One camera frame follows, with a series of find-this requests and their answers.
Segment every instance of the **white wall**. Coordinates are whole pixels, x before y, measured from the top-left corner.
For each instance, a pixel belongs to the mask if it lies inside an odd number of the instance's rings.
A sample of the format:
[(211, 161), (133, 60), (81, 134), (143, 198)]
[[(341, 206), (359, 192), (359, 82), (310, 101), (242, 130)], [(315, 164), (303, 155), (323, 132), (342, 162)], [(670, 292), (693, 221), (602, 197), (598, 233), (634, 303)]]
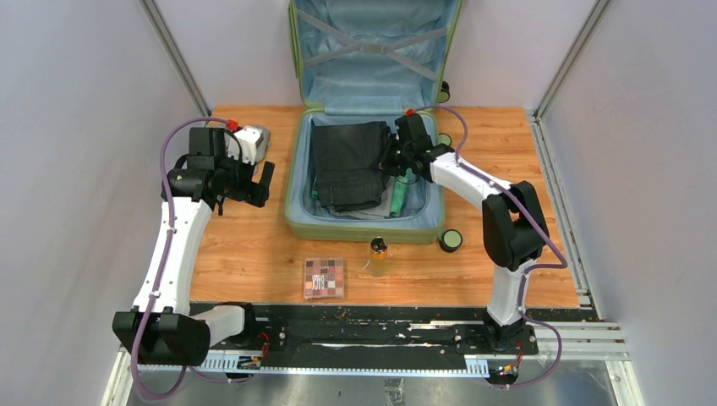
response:
[(648, 405), (717, 404), (717, 3), (615, 0), (547, 137)]
[[(205, 99), (298, 105), (288, 0), (157, 0)], [(464, 0), (445, 79), (451, 104), (535, 108), (594, 0)]]
[(196, 112), (139, 2), (0, 9), (0, 403), (96, 405)]

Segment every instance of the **metal floor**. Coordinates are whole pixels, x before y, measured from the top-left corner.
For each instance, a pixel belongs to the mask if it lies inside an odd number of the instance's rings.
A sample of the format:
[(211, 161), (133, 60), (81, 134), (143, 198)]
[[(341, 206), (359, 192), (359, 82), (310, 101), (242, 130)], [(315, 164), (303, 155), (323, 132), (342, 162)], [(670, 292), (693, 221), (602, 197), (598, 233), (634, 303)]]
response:
[[(524, 360), (519, 381), (542, 370), (538, 361)], [(167, 390), (176, 376), (176, 372), (143, 372), (147, 386), (156, 391)], [(484, 380), (470, 378), (299, 375), (255, 376), (244, 384), (223, 385), (201, 381), (188, 372), (183, 387), (169, 401), (146, 403), (133, 390), (127, 405), (617, 405), (603, 361), (563, 361), (552, 376), (529, 388), (502, 392), (486, 385)]]

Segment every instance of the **red cap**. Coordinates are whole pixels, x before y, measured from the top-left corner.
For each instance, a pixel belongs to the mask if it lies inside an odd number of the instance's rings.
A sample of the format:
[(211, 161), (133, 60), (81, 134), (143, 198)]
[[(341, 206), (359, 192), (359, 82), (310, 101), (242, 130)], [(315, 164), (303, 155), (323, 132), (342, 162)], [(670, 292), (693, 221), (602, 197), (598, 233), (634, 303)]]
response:
[(237, 123), (234, 120), (229, 120), (227, 123), (227, 128), (230, 129), (232, 132), (239, 129), (239, 123)]

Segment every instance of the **suitcase lid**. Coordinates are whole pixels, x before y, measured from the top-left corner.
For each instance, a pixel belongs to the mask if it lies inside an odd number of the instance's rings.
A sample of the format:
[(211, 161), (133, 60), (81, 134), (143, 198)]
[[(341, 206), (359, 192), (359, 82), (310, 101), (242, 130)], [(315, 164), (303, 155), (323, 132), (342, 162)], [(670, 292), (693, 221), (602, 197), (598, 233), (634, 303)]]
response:
[(301, 97), (327, 114), (435, 103), (462, 0), (292, 0)]

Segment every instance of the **green suitcase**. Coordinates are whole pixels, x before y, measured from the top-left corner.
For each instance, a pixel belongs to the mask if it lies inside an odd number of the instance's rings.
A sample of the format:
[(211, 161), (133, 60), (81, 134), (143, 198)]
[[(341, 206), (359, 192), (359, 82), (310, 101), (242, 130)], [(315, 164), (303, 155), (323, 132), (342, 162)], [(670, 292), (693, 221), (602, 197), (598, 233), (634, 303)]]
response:
[[(408, 186), (399, 216), (334, 217), (312, 196), (310, 127), (393, 121), (409, 108), (450, 96), (443, 68), (461, 0), (292, 0), (293, 63), (304, 104), (287, 187), (285, 217), (301, 239), (426, 244), (441, 234), (443, 190), (420, 179)], [(435, 117), (422, 111), (434, 141)]]

